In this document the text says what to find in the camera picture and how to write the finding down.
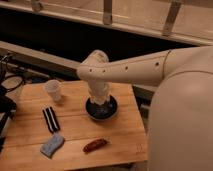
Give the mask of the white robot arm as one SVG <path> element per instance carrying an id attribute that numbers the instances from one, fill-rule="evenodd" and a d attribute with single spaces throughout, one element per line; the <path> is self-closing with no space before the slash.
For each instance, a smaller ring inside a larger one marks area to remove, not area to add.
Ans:
<path id="1" fill-rule="evenodd" d="M 90 83 L 157 88 L 149 109 L 148 171 L 213 171 L 213 46 L 115 62 L 95 50 L 77 74 Z"/>

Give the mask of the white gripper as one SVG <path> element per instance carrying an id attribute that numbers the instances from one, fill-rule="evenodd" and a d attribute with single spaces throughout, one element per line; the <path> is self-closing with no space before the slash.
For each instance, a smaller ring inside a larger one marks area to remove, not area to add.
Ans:
<path id="1" fill-rule="evenodd" d="M 109 88 L 105 87 L 103 89 L 90 89 L 90 100 L 95 104 L 104 104 L 109 100 Z"/>

